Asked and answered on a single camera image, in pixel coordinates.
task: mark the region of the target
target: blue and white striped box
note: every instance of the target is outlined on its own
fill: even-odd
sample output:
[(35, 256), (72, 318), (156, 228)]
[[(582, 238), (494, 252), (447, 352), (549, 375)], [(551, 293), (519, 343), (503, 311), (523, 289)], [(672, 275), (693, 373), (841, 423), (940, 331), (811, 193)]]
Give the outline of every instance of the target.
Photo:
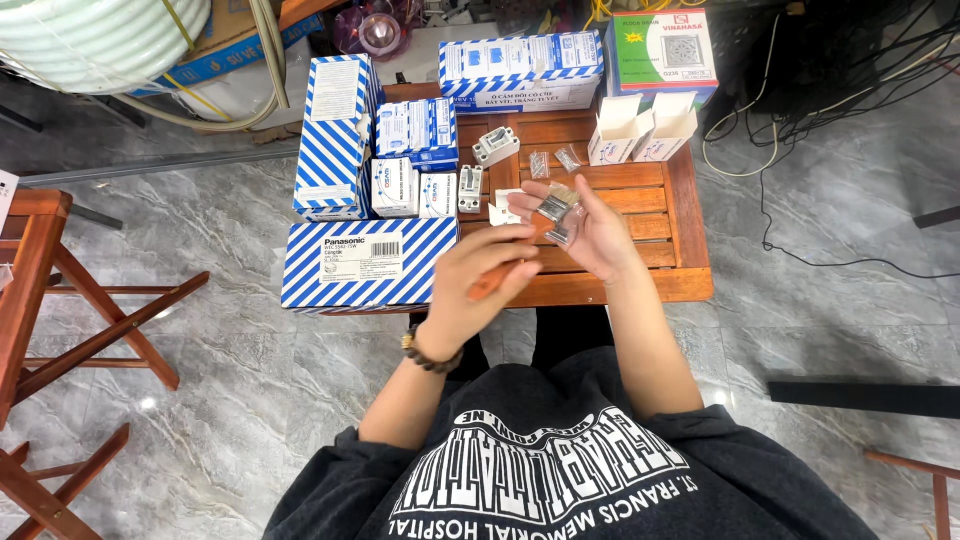
[(376, 156), (410, 158), (421, 173), (457, 170), (457, 114), (450, 99), (384, 103), (376, 109)]
[(384, 99), (369, 56), (310, 62), (293, 202), (307, 220), (371, 217), (367, 146)]
[(602, 76), (596, 30), (440, 44), (440, 91), (457, 114), (587, 109)]
[(292, 225), (281, 304), (311, 313), (425, 305), (433, 266), (457, 236), (453, 217)]

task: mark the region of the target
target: black sweatshirt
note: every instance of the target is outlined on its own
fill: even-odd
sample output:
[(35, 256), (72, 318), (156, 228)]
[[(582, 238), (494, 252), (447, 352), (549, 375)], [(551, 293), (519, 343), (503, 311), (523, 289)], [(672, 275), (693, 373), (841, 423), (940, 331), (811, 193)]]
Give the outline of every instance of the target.
[(420, 452), (337, 435), (268, 539), (876, 538), (720, 405), (633, 420), (613, 347), (448, 382)]

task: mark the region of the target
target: finger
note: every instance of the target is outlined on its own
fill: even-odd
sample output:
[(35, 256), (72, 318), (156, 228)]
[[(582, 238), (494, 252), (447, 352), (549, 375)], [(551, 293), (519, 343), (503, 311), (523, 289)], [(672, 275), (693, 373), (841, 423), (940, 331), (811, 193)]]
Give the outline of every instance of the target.
[(460, 240), (449, 253), (455, 253), (456, 258), (462, 259), (484, 246), (509, 242), (516, 238), (529, 238), (536, 231), (536, 227), (520, 224), (487, 227), (476, 233), (468, 234), (464, 239)]
[(522, 209), (535, 210), (543, 203), (543, 199), (528, 193), (507, 193), (507, 203)]
[(546, 196), (550, 194), (550, 188), (547, 187), (546, 184), (541, 184), (532, 180), (523, 181), (523, 183), (520, 184), (520, 189), (523, 189), (534, 197), (540, 197), (541, 199), (546, 199)]
[(573, 183), (577, 188), (577, 193), (580, 194), (580, 204), (587, 210), (587, 213), (597, 215), (606, 210), (607, 203), (604, 203), (600, 196), (593, 191), (593, 188), (587, 184), (584, 175), (578, 174)]
[(534, 258), (539, 252), (536, 246), (530, 244), (493, 244), (464, 257), (457, 264), (458, 272), (464, 277), (464, 282), (473, 283), (502, 262), (518, 258)]
[(543, 263), (538, 260), (528, 260), (520, 264), (507, 274), (503, 283), (486, 300), (498, 306), (504, 306), (520, 294), (542, 269)]
[(507, 205), (507, 210), (509, 210), (510, 213), (514, 213), (514, 214), (520, 216), (520, 220), (521, 220), (522, 223), (530, 223), (530, 216), (532, 216), (532, 215), (534, 214), (534, 211), (533, 211), (533, 210), (528, 209), (528, 208), (526, 208), (526, 207), (519, 207), (519, 206), (517, 206), (517, 205), (515, 205), (515, 204)]

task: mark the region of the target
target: wooden stool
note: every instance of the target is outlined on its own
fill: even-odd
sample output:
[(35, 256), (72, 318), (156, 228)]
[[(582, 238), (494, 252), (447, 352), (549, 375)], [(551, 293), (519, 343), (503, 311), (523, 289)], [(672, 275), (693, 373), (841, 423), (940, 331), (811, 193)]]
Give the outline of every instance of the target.
[(870, 459), (933, 475), (933, 514), (937, 526), (937, 540), (950, 540), (950, 505), (947, 500), (947, 479), (960, 480), (960, 470), (873, 450), (865, 450), (863, 454)]
[[(177, 286), (102, 287), (60, 243), (71, 204), (72, 197), (62, 191), (17, 190), (0, 233), (0, 262), (13, 262), (13, 281), (0, 293), (0, 430), (11, 407), (75, 367), (149, 367), (170, 390), (180, 384), (174, 370), (137, 327), (200, 288), (209, 272)], [(61, 274), (51, 276), (55, 265)], [(59, 286), (62, 277), (72, 286)], [(110, 298), (111, 293), (160, 296), (127, 315)], [(44, 294), (83, 295), (109, 327), (56, 358), (26, 358)], [(91, 359), (121, 337), (139, 358)]]
[[(23, 462), (30, 451), (30, 441), (24, 442), (9, 454), (0, 450), (0, 491), (31, 515), (30, 519), (7, 537), (8, 540), (36, 538), (45, 528), (58, 538), (99, 539), (100, 535), (66, 506), (104, 470), (127, 444), (129, 438), (130, 424), (124, 424), (87, 461), (30, 473), (23, 469)], [(67, 475), (71, 477), (54, 494), (38, 481)]]

